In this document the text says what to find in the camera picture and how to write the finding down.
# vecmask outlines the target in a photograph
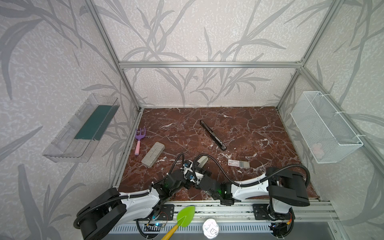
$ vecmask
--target white wire mesh basket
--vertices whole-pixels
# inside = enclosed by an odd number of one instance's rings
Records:
[[[317,163],[338,162],[363,145],[319,91],[303,92],[291,116]]]

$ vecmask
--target wall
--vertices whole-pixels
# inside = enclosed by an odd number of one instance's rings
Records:
[[[136,111],[82,1],[1,1],[0,15],[0,239],[80,239],[75,215],[107,189]],[[121,106],[89,162],[43,157],[91,93]]]
[[[120,61],[299,61],[331,3],[94,2]],[[292,72],[126,69],[143,106],[275,106]]]
[[[345,1],[306,68],[383,152],[384,1]],[[331,200],[349,238],[378,240],[384,234],[384,178],[358,149],[334,164],[317,164],[290,116],[303,91],[299,77],[280,110],[311,181]]]

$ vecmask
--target marble surface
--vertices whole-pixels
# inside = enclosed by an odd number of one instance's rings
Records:
[[[225,143],[225,151],[219,149],[206,134],[199,124],[201,119]],[[152,181],[166,175],[181,152],[184,152],[186,161],[192,161],[201,153],[212,155],[233,180],[254,178],[262,174],[266,167],[300,163],[274,107],[145,109],[139,124],[139,127],[144,126],[147,134],[141,141],[140,154],[134,155],[135,141],[119,186],[120,192],[147,189]],[[155,142],[161,142],[166,148],[157,162],[151,168],[146,168],[141,160]],[[248,161],[250,168],[228,166],[228,159]],[[227,181],[213,161],[208,161],[204,168],[212,172],[213,179]],[[304,173],[301,169],[292,170]],[[318,197],[311,185],[308,195]],[[189,190],[182,188],[171,200],[207,199],[211,197],[192,187]]]

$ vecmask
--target black elongated object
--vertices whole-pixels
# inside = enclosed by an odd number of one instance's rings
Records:
[[[219,146],[219,148],[221,150],[224,151],[227,149],[227,147],[225,146],[223,141],[221,141],[220,138],[218,136],[216,136],[216,134],[212,131],[212,129],[210,127],[208,127],[203,120],[200,120],[200,124],[203,128],[205,128],[208,131],[211,138],[215,141],[215,143]]]

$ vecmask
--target silver can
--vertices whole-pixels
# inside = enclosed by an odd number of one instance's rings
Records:
[[[218,235],[218,225],[213,218],[207,219],[203,224],[204,236],[208,239],[214,239]]]

